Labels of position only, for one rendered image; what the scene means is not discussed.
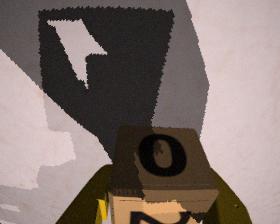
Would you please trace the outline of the brown wooden number cube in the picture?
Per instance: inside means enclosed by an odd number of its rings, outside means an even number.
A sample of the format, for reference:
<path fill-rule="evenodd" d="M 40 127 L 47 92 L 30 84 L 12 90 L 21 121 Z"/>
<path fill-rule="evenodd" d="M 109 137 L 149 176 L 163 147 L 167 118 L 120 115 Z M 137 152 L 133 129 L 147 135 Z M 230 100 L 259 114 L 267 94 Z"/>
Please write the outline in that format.
<path fill-rule="evenodd" d="M 219 193 L 194 129 L 118 128 L 108 188 L 112 224 L 200 224 Z"/>

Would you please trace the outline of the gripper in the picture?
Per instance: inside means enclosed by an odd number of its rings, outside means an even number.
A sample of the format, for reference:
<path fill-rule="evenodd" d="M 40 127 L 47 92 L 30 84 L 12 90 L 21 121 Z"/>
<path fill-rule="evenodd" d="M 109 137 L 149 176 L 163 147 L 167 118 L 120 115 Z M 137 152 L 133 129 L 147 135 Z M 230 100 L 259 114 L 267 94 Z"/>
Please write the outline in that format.
<path fill-rule="evenodd" d="M 111 169 L 112 164 L 102 166 L 55 224 L 102 224 L 102 220 L 107 220 Z M 212 171 L 220 193 L 202 219 L 202 224 L 252 224 L 246 206 L 218 173 Z"/>

